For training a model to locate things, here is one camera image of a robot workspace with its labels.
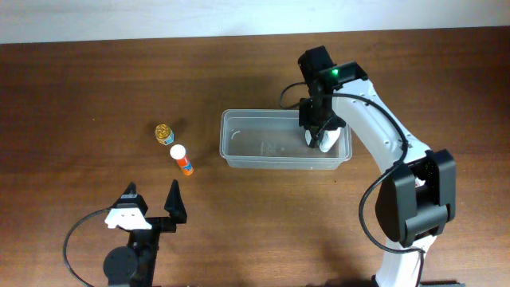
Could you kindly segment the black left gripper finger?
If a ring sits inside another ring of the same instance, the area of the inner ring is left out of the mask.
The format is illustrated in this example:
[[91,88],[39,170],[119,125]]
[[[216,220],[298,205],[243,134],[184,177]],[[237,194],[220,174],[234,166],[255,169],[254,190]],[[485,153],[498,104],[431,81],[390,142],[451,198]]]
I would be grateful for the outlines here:
[[129,183],[124,193],[120,196],[121,198],[136,198],[136,185],[135,183]]
[[187,212],[180,193],[179,182],[174,179],[163,209],[169,214],[173,223],[186,223]]

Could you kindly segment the black bottle white cap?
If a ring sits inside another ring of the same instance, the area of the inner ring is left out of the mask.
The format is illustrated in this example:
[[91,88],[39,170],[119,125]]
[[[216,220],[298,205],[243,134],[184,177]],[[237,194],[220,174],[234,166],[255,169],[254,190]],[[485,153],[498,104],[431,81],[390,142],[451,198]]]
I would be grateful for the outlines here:
[[307,129],[305,131],[305,141],[308,147],[316,148],[318,144],[318,137],[314,131]]

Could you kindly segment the white spray bottle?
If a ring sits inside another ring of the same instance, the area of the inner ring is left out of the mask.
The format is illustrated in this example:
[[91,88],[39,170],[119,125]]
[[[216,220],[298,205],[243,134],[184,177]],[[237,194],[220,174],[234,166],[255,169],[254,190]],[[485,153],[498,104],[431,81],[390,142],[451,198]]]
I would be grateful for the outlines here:
[[342,128],[337,128],[336,130],[327,130],[323,134],[323,138],[320,142],[319,148],[323,153],[329,152],[333,145],[338,140],[341,134]]

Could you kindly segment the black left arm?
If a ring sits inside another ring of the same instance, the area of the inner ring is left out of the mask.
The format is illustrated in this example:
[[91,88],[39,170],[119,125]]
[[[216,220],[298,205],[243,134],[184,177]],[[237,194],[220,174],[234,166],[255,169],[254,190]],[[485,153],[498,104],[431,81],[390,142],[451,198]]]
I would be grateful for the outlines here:
[[109,229],[121,229],[129,234],[125,246],[116,247],[104,259],[103,271],[109,286],[151,286],[159,251],[161,234],[174,233],[178,224],[185,224],[187,212],[179,182],[173,180],[163,209],[164,217],[149,217],[143,196],[130,183],[111,206],[104,222]]

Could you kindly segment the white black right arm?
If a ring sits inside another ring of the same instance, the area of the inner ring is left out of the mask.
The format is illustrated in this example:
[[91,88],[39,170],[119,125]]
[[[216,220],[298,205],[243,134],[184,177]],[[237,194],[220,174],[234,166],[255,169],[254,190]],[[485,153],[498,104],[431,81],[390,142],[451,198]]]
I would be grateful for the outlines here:
[[383,250],[375,286],[419,286],[427,251],[456,214],[456,163],[418,140],[383,103],[355,62],[337,65],[324,46],[298,60],[307,98],[299,102],[306,144],[327,152],[350,126],[381,175],[359,203],[359,222]]

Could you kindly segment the clear plastic container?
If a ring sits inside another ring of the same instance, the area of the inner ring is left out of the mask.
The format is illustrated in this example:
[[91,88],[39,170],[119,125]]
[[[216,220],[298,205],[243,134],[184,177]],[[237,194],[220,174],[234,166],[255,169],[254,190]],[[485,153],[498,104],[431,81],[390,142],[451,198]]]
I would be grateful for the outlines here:
[[310,148],[297,110],[228,109],[222,113],[219,151],[231,167],[335,170],[352,157],[351,130],[344,128],[326,153]]

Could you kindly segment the orange tablet tube white cap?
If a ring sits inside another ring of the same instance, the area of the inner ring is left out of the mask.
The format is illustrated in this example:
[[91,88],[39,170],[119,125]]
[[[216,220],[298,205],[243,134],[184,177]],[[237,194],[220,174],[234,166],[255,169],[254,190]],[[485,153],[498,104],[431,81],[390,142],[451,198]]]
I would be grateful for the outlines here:
[[170,151],[171,158],[178,164],[179,168],[184,175],[192,175],[194,168],[187,157],[186,148],[181,144],[176,144],[171,147]]

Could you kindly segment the small gold-lid balm jar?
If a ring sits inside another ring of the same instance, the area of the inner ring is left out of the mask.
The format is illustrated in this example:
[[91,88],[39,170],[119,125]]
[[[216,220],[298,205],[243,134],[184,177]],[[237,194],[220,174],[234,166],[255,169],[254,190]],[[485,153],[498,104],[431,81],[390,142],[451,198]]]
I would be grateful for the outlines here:
[[174,142],[175,135],[168,125],[159,124],[155,127],[155,138],[160,144],[167,146]]

